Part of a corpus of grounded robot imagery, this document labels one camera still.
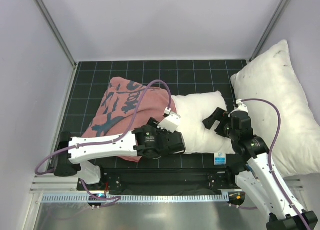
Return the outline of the red patterned pillowcase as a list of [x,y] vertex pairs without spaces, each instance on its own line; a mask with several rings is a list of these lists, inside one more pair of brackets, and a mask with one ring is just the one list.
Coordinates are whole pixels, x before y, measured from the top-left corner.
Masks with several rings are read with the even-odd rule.
[[134,111],[138,107],[136,118],[130,130],[147,124],[153,117],[158,122],[164,119],[164,110],[169,103],[165,89],[151,86],[146,94],[146,86],[122,77],[113,77],[105,92],[95,117],[82,138],[120,135],[129,126]]

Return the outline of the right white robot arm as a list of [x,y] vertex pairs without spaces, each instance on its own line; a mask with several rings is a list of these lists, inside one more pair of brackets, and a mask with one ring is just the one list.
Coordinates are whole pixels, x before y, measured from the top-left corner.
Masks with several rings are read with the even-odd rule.
[[243,162],[229,167],[225,182],[240,187],[268,219],[267,229],[314,229],[318,218],[297,200],[281,177],[264,140],[254,134],[252,121],[244,107],[227,112],[218,107],[203,120],[215,132],[231,140],[233,150]]

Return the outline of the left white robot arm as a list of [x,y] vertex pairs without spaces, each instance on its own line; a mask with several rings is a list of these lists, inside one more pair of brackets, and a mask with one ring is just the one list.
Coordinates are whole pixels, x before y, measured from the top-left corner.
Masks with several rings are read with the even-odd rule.
[[93,159],[115,156],[157,159],[184,153],[186,146],[182,133],[170,132],[158,125],[154,118],[150,118],[146,125],[129,131],[118,141],[114,135],[70,137],[67,143],[71,149],[57,156],[54,176],[75,176],[93,189],[101,190],[106,184],[106,178],[103,176],[103,168],[91,163]]

